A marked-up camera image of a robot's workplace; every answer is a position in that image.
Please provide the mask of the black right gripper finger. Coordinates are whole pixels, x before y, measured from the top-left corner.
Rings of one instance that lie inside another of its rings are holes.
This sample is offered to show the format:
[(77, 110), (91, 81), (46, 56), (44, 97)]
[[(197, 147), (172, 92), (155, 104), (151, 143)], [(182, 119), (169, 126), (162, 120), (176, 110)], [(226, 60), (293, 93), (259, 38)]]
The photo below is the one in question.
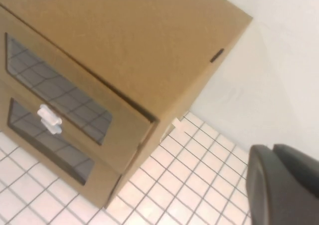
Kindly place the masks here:
[(253, 225), (319, 223), (319, 162), (290, 146), (253, 145), (246, 190)]

